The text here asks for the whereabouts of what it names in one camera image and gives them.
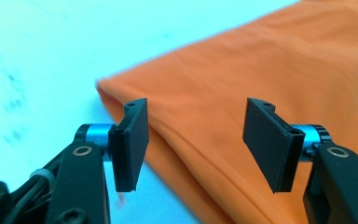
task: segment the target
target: light blue surface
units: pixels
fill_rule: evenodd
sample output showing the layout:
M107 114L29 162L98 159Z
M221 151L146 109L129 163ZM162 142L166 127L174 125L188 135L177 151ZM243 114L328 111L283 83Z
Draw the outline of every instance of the light blue surface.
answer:
M112 121L99 78L294 2L0 0L0 180L18 188L78 126ZM121 203L106 165L113 222L198 222L147 165Z

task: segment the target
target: orange cloth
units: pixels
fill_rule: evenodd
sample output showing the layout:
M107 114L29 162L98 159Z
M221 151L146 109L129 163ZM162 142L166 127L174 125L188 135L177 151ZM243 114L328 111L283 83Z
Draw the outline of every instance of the orange cloth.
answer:
M242 142L246 98L358 153L358 1L302 1L99 82L116 119L148 98L147 162L205 223L305 223L310 163L272 194Z

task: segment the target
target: white table surface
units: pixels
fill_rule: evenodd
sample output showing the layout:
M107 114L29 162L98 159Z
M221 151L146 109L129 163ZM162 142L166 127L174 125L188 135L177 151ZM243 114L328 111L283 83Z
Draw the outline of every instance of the white table surface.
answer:
M112 122L99 78L294 2L0 0L0 180L18 188L81 124ZM105 171L112 222L199 222L146 163L125 203Z

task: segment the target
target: orange fabric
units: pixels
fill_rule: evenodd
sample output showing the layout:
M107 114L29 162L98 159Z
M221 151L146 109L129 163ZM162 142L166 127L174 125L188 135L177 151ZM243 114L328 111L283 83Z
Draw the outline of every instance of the orange fabric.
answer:
M358 153L358 1L303 1L99 82L106 108L147 97L146 160L205 223L305 223L310 163L272 194L242 142L246 98L323 125Z

